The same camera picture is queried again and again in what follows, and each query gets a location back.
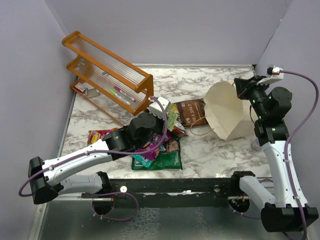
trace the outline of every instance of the table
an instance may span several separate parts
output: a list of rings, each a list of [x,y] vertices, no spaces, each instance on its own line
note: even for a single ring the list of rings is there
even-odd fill
[[[172,103],[200,99],[208,89],[219,81],[233,82],[234,78],[248,79],[253,76],[251,67],[225,68],[142,68],[154,78],[154,94]],[[129,124],[133,116],[108,98],[99,96],[92,100],[99,103],[113,116]],[[87,146],[89,131],[120,127],[105,113],[77,95],[69,119],[62,155]],[[205,133],[210,127],[195,128]],[[251,149],[255,139],[252,134],[236,140],[225,141],[212,131],[196,136],[187,129],[188,136],[181,139],[181,161],[183,170],[132,171],[132,157],[127,156],[113,162],[93,166],[79,175],[106,172],[110,178],[158,179],[158,178],[226,178],[234,171],[252,171],[259,178],[271,177],[268,161],[263,152]]]

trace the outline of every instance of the paper bag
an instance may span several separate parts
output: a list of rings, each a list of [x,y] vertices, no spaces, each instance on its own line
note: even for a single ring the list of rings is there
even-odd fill
[[[250,119],[250,102],[237,98],[232,84],[221,81],[214,84],[204,96],[206,120],[215,133],[224,140],[231,140],[254,133]],[[254,110],[253,121],[257,120]]]

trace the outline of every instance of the wooden rack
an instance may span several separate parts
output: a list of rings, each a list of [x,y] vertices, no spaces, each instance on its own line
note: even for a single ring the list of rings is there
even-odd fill
[[[144,111],[149,105],[149,96],[154,95],[153,76],[124,60],[79,31],[62,40],[62,44],[77,53],[67,64],[67,69],[79,78],[71,88],[106,113],[117,123],[124,125],[101,106],[75,88],[77,83],[88,83],[93,88],[126,109],[132,115]]]

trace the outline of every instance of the wooden frame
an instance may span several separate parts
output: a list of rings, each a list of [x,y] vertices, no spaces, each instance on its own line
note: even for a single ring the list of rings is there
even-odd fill
[[[99,49],[99,51],[102,51],[103,53],[109,55],[114,60],[119,61],[122,66],[129,67],[131,70],[136,72],[139,76],[144,77],[143,80],[141,80],[139,83],[130,81],[130,79],[126,78],[125,75],[122,75],[121,72],[117,71],[115,72],[107,65],[101,63],[97,57],[92,56],[90,52],[85,47],[85,44],[89,43],[90,45],[96,47]],[[88,99],[85,95],[83,95],[80,91],[78,91],[75,88],[75,85],[77,83],[84,83],[87,82],[97,90],[99,90],[102,94],[106,95],[108,98],[110,98],[112,101],[126,109],[128,112],[130,112],[132,115],[137,115],[141,111],[144,111],[149,105],[150,101],[148,100],[149,96],[154,95],[154,83],[153,83],[153,76],[151,74],[148,74],[141,70],[140,68],[136,67],[135,65],[131,64],[130,62],[126,61],[125,59],[119,57],[118,55],[114,54],[110,50],[106,49],[105,47],[101,46],[100,44],[94,42],[90,38],[84,36],[79,31],[75,31],[71,33],[70,35],[66,36],[62,40],[62,44],[77,53],[77,57],[69,62],[66,65],[66,68],[70,70],[71,72],[75,73],[79,79],[76,83],[71,85],[71,89],[76,91],[77,93],[81,94],[84,98],[86,98],[88,101],[90,101],[92,104],[94,104],[97,108],[102,110],[104,113],[106,113],[109,117],[111,117],[113,120],[115,120],[118,124],[123,125],[122,122],[111,116],[109,113],[107,113],[103,108],[92,102],[90,99]],[[85,66],[82,68],[82,71],[78,70],[79,65]],[[145,97],[138,103],[135,104],[135,107],[131,107],[130,105],[124,103],[119,98],[117,98],[115,95],[111,94],[108,89],[105,89],[105,86],[102,86],[96,82],[94,82],[91,78],[95,74],[95,70],[100,69],[103,70],[108,74],[108,76],[112,76],[112,81],[110,81],[110,84],[114,84],[115,81],[119,81],[118,83],[124,84],[125,86],[129,87],[131,90],[133,90],[133,93],[144,93]]]

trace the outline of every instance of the pink marker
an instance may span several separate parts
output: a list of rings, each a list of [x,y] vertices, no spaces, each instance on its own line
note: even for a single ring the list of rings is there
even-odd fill
[[[130,96],[129,94],[126,94],[124,91],[121,90],[120,87],[118,86],[114,86],[114,89],[117,90],[118,92],[122,93],[124,96],[126,96],[127,98],[131,99],[131,101],[136,102],[137,100],[135,100],[132,96]]]

